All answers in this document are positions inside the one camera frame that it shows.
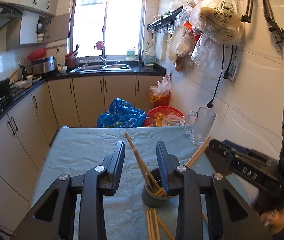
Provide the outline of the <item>person right hand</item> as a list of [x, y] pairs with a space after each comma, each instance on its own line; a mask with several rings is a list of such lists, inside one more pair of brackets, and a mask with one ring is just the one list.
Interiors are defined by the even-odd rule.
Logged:
[[251, 197], [250, 205], [272, 236], [284, 232], [284, 205], [270, 207], [259, 200], [258, 192]]

